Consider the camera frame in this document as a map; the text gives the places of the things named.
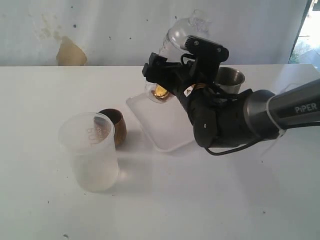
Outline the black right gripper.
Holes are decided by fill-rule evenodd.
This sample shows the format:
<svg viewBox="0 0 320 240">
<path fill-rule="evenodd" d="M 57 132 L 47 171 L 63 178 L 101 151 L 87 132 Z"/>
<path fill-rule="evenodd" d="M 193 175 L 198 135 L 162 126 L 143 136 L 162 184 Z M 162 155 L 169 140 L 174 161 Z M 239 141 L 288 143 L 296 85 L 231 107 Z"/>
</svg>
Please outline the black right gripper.
<svg viewBox="0 0 320 240">
<path fill-rule="evenodd" d="M 166 87 L 176 97 L 191 85 L 210 85 L 220 66 L 220 63 L 207 62 L 190 53 L 183 54 L 180 60 L 181 65 L 173 70 L 172 78 L 168 82 L 169 86 Z"/>
</svg>

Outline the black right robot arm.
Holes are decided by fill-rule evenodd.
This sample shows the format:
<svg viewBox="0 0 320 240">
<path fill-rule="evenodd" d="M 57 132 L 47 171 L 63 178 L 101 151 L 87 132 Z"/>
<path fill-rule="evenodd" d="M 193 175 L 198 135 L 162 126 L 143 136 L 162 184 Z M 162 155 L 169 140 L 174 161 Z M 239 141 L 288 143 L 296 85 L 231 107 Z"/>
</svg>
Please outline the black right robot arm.
<svg viewBox="0 0 320 240">
<path fill-rule="evenodd" d="M 187 57 L 187 63 L 169 62 L 152 53 L 142 74 L 178 99 L 196 143 L 205 150 L 236 152 L 274 140 L 289 129 L 319 126 L 319 80 L 281 94 L 265 89 L 228 93 L 215 82 L 219 59 Z"/>
</svg>

